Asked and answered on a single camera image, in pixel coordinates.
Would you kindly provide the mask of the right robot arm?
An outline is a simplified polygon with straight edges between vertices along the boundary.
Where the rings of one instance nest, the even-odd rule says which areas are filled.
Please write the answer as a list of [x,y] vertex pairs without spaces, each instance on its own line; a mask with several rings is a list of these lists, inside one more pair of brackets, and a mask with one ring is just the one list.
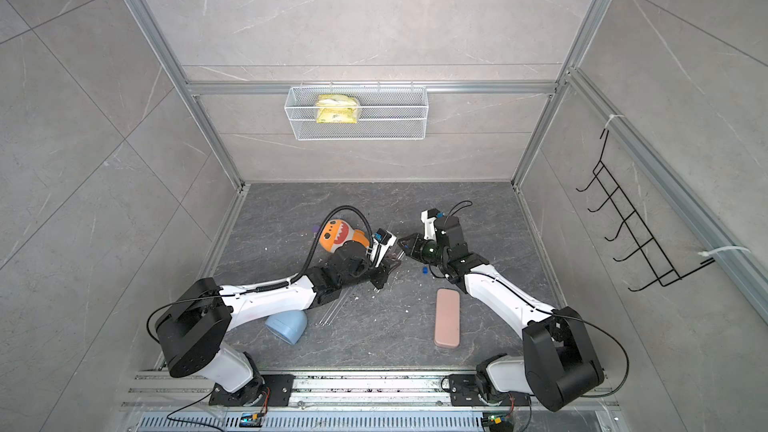
[[574,309],[539,301],[470,250],[456,216],[423,218],[423,233],[397,240],[409,258],[438,268],[462,292],[496,313],[520,337],[523,359],[500,354],[476,367],[479,397],[496,403],[507,393],[531,395],[556,412],[604,380],[586,324]]

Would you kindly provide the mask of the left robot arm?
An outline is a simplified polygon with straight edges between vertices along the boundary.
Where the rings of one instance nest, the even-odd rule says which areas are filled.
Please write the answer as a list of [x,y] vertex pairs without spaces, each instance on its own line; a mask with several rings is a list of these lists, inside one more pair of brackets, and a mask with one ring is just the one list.
[[350,242],[324,264],[283,280],[243,286],[219,285],[211,277],[197,280],[179,299],[153,313],[155,338],[169,375],[199,375],[212,381],[212,405],[257,403],[266,397],[265,379],[253,357],[226,344],[225,335],[267,316],[323,306],[363,282],[382,289],[401,257],[387,252],[371,259],[363,245]]

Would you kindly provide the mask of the orange shark plush toy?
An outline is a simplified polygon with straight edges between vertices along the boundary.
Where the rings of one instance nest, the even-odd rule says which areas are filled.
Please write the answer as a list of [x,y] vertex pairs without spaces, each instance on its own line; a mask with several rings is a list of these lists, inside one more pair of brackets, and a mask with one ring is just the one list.
[[357,242],[364,247],[370,247],[370,241],[362,230],[354,229],[348,222],[340,218],[331,219],[320,232],[319,245],[327,252],[333,253],[347,242]]

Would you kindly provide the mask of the pink rectangular case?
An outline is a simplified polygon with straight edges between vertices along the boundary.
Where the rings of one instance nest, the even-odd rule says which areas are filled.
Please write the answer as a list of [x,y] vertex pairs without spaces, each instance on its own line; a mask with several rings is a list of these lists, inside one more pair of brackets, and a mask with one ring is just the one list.
[[434,343],[446,349],[455,349],[460,344],[460,295],[455,290],[437,291]]

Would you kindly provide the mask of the light blue cup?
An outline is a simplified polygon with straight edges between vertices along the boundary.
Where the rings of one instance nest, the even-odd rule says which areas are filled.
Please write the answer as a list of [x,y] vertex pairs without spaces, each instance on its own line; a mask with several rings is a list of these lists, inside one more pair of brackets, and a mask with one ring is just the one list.
[[303,310],[285,311],[270,316],[266,328],[289,345],[296,345],[307,327],[307,315]]

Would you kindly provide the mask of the yellow packet in basket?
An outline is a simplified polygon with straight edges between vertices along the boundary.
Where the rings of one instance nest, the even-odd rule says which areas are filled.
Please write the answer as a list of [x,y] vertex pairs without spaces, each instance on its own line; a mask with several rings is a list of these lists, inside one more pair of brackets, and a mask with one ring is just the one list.
[[343,94],[321,94],[315,102],[315,120],[319,124],[356,124],[360,102]]

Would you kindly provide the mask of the metal base rail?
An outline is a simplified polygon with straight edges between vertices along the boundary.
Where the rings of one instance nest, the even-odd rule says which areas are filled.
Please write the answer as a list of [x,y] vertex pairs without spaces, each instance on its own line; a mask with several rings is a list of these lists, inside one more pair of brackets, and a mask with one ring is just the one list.
[[269,397],[244,407],[211,404],[193,376],[139,372],[120,400],[114,431],[626,431],[614,400],[578,399],[550,412],[510,394],[485,403],[470,370],[268,371]]

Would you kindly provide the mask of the black wall hook rack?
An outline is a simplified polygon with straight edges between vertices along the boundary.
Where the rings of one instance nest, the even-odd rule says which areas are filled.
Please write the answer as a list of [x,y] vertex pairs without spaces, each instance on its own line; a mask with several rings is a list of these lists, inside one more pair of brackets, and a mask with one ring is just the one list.
[[612,261],[616,264],[622,264],[633,259],[635,256],[639,256],[642,258],[644,265],[649,269],[651,273],[651,280],[649,282],[640,286],[628,286],[627,289],[632,293],[639,293],[656,285],[662,288],[668,287],[714,265],[715,259],[707,257],[687,272],[681,272],[674,265],[670,256],[649,227],[644,215],[640,213],[613,172],[609,169],[605,161],[609,135],[610,132],[607,129],[600,133],[601,148],[598,159],[591,170],[591,178],[583,187],[577,187],[576,191],[583,194],[592,190],[598,190],[602,193],[603,199],[599,205],[587,207],[589,213],[596,214],[609,208],[617,215],[619,223],[612,236],[604,237],[606,242],[613,243],[620,238],[629,238],[631,240],[631,248],[624,255],[613,257]]

